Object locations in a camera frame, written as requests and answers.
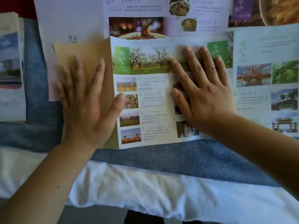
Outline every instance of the person's left hand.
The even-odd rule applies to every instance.
[[[64,108],[65,141],[96,150],[110,137],[116,120],[124,108],[123,93],[114,99],[106,116],[100,112],[100,94],[105,73],[105,62],[99,63],[92,81],[87,82],[82,62],[76,58],[73,74],[64,68],[58,90]]]

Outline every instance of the white bed sheet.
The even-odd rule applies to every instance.
[[[9,198],[46,154],[0,147],[0,197]],[[132,169],[89,161],[67,204],[126,207],[184,221],[299,223],[299,202],[282,188]]]

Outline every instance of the green label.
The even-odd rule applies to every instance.
[[[210,51],[212,58],[221,56],[225,65],[227,64],[227,41],[215,41],[207,44],[207,49]]]
[[[123,46],[114,46],[115,64],[117,74],[131,74],[130,48]]]

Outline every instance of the blue cloth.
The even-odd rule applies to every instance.
[[[27,122],[0,124],[0,146],[49,153],[60,143],[60,102],[48,101],[47,70],[35,20],[25,19]],[[214,140],[97,150],[92,160],[129,167],[249,184],[278,186],[263,171]]]

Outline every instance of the forearm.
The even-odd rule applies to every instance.
[[[63,142],[9,199],[2,223],[57,223],[73,183],[94,150]]]
[[[238,115],[220,120],[212,136],[276,179],[299,199],[299,141]]]

